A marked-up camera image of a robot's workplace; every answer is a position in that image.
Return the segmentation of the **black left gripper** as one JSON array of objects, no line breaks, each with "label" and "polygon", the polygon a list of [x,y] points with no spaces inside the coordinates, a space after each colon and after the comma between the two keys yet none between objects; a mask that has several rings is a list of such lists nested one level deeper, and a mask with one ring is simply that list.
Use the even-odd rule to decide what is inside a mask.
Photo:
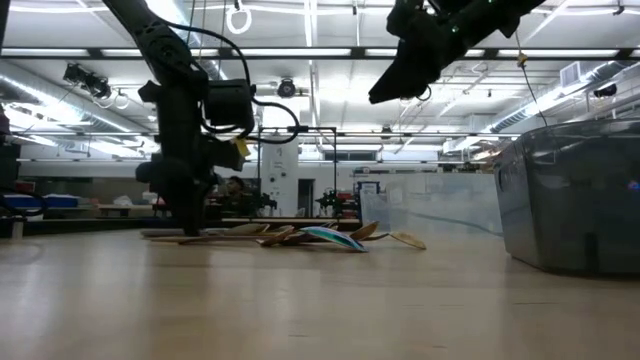
[{"label": "black left gripper", "polygon": [[244,167],[239,138],[221,140],[204,114],[211,80],[205,74],[159,77],[139,89],[156,106],[160,146],[157,154],[135,170],[135,178],[167,201],[185,235],[199,235],[206,223],[206,191],[215,183],[215,167]]}]

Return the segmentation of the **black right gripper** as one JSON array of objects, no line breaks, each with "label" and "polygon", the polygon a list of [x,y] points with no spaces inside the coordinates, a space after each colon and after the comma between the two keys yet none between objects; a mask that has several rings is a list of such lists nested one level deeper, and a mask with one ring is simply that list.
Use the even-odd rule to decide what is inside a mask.
[{"label": "black right gripper", "polygon": [[391,65],[369,90],[369,102],[422,95],[440,77],[446,46],[476,46],[479,28],[453,21],[472,1],[395,0],[387,15],[387,32],[405,42],[398,43]]}]

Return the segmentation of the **iridescent rainbow spoon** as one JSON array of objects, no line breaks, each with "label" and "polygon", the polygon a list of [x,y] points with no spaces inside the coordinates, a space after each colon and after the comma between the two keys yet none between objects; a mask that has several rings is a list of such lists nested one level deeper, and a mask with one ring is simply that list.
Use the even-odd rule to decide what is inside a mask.
[{"label": "iridescent rainbow spoon", "polygon": [[301,231],[307,235],[324,239],[326,241],[332,242],[345,248],[349,248],[351,250],[355,250],[358,252],[367,252],[367,249],[360,242],[337,230],[320,226],[310,226],[301,228]]}]

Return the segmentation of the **dark grey plastic container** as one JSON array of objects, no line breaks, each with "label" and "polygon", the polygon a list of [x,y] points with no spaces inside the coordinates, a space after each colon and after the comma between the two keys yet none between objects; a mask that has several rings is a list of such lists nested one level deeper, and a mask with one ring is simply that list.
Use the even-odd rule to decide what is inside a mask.
[{"label": "dark grey plastic container", "polygon": [[494,161],[505,249],[549,272],[640,275],[640,119],[522,134]]}]

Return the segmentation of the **person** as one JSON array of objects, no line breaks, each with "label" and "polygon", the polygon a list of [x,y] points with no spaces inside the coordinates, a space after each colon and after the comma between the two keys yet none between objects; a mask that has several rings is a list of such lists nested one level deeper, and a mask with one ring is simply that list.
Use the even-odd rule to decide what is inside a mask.
[{"label": "person", "polygon": [[228,217],[254,217],[253,194],[238,176],[227,179],[221,198],[221,212]]}]

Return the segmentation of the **overhead LED light bar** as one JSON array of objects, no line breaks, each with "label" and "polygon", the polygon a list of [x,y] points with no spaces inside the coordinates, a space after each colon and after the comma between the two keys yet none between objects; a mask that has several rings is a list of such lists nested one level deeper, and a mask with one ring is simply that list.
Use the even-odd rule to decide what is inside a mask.
[{"label": "overhead LED light bar", "polygon": [[[640,61],[640,47],[636,48],[525,48],[522,52],[534,61]],[[520,51],[516,48],[473,48],[463,60],[515,60]],[[396,54],[392,47],[272,47],[245,48],[249,60],[391,60]],[[140,60],[141,52],[134,48],[27,48],[7,47],[0,50],[0,57],[7,59],[91,59],[91,60]]]}]

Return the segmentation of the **white pillar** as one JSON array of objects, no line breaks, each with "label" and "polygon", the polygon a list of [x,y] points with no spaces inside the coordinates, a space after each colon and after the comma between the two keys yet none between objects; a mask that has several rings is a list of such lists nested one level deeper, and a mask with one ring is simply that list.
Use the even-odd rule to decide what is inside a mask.
[{"label": "white pillar", "polygon": [[298,210],[299,141],[263,144],[261,189],[277,203],[275,217],[294,217]]}]

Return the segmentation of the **clear plastic container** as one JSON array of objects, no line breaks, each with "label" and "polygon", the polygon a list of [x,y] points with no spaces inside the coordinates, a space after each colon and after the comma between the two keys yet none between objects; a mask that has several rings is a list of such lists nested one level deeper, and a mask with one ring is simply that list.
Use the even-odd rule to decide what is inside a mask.
[{"label": "clear plastic container", "polygon": [[416,235],[503,235],[494,177],[477,173],[414,173],[360,192],[360,219],[382,231]]}]

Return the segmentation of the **distant dark equipment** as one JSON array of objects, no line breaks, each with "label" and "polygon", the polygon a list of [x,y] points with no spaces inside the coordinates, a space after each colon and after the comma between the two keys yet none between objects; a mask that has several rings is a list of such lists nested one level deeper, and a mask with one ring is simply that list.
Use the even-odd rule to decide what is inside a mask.
[{"label": "distant dark equipment", "polygon": [[321,211],[330,210],[330,217],[342,218],[345,200],[339,196],[335,189],[327,189],[323,195],[315,200],[319,204]]}]

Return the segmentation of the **blue storage bin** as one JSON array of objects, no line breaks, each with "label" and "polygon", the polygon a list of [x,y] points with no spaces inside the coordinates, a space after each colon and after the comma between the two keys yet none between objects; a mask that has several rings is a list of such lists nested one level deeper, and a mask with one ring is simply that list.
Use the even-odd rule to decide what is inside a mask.
[{"label": "blue storage bin", "polygon": [[[16,208],[39,208],[42,201],[27,195],[6,195],[6,202]],[[76,208],[79,200],[72,196],[46,195],[44,202],[49,208]]]}]

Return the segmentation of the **black ceiling-mounted device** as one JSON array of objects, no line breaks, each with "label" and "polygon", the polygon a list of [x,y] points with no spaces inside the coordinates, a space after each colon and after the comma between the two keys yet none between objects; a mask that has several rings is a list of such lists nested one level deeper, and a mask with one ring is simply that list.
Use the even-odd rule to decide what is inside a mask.
[{"label": "black ceiling-mounted device", "polygon": [[112,94],[106,77],[90,72],[79,64],[68,64],[63,79],[71,85],[87,91],[94,98],[107,99]]}]

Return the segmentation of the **black aluminium table frame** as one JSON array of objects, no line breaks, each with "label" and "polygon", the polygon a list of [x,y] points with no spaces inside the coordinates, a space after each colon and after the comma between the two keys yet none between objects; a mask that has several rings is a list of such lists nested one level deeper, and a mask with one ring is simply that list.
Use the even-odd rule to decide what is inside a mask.
[{"label": "black aluminium table frame", "polygon": [[[249,223],[264,223],[270,226],[293,225],[294,227],[322,225],[337,222],[341,230],[356,230],[361,226],[358,219],[325,218],[223,218],[208,220],[206,228],[230,228]],[[24,236],[100,232],[131,229],[178,229],[173,219],[160,218],[100,218],[100,219],[54,219],[28,221],[23,227]]]}]

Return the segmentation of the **distant black cage frame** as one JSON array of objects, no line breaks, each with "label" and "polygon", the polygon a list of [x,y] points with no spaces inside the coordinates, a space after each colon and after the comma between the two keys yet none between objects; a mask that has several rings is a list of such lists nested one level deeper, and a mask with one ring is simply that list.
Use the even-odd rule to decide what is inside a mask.
[{"label": "distant black cage frame", "polygon": [[279,126],[279,127],[260,127],[257,134],[258,142],[258,159],[257,159],[257,177],[260,180],[260,192],[261,189],[261,152],[263,144],[285,144],[294,139],[299,141],[299,160],[298,164],[301,164],[300,155],[302,154],[301,141],[304,136],[320,137],[322,131],[331,131],[336,134],[335,127],[313,127],[306,125],[292,125],[292,126]]}]

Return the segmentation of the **silver air duct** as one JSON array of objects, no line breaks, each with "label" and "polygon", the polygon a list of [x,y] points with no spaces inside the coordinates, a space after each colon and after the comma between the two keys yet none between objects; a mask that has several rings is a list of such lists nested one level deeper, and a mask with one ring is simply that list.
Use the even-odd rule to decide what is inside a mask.
[{"label": "silver air duct", "polygon": [[65,132],[134,137],[151,133],[149,128],[100,107],[73,89],[5,60],[0,60],[0,102],[6,106],[10,129],[19,136]]},{"label": "silver air duct", "polygon": [[572,96],[595,90],[602,85],[631,73],[631,71],[636,68],[640,68],[640,61],[613,60],[606,62],[579,62],[581,63],[580,83],[568,88],[563,88],[559,78],[558,82],[544,89],[538,91],[529,89],[522,102],[514,108],[499,113],[484,129],[484,132],[499,133],[508,127],[533,118],[541,112],[545,112],[566,102]]}]

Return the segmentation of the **white wall vent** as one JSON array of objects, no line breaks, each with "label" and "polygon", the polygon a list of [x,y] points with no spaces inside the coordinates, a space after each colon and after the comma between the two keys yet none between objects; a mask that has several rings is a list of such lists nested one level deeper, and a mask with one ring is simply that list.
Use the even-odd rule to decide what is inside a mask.
[{"label": "white wall vent", "polygon": [[581,63],[573,62],[562,68],[559,72],[560,84],[563,88],[568,88],[581,82]]}]

